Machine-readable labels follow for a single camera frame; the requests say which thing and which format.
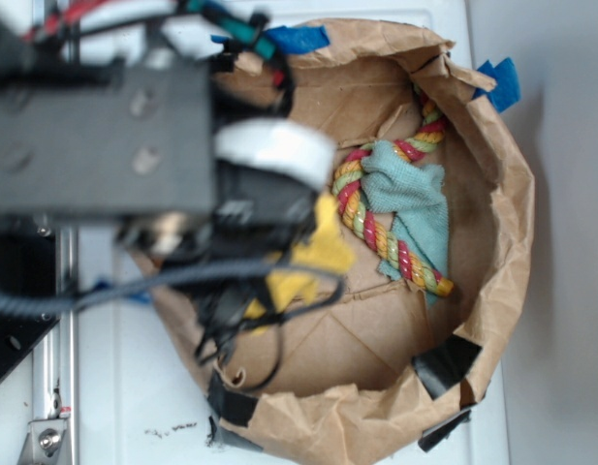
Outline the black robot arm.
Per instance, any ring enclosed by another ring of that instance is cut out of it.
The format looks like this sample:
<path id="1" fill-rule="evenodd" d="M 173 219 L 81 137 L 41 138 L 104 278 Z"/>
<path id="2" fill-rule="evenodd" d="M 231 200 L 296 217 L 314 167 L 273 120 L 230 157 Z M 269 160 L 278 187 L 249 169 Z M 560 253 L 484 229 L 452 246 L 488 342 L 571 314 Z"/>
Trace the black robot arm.
<path id="1" fill-rule="evenodd" d="M 0 19 L 0 236 L 112 225 L 126 247 L 172 261 L 284 253 L 315 232 L 332 155 L 290 120 L 295 80 L 268 17 L 183 1 L 225 32 L 195 58 L 143 17 L 135 63 L 65 58 L 78 3 L 19 36 Z"/>

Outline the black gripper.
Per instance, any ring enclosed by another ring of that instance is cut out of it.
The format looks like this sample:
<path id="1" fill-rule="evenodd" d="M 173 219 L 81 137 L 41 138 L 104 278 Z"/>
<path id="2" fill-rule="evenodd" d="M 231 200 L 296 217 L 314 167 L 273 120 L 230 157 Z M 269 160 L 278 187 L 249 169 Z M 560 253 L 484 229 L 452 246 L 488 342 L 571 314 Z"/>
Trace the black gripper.
<path id="1" fill-rule="evenodd" d="M 285 252 L 316 228 L 335 141 L 298 122 L 253 118 L 214 137 L 216 200 L 203 218 L 168 212 L 124 226 L 129 251 L 173 265 Z"/>

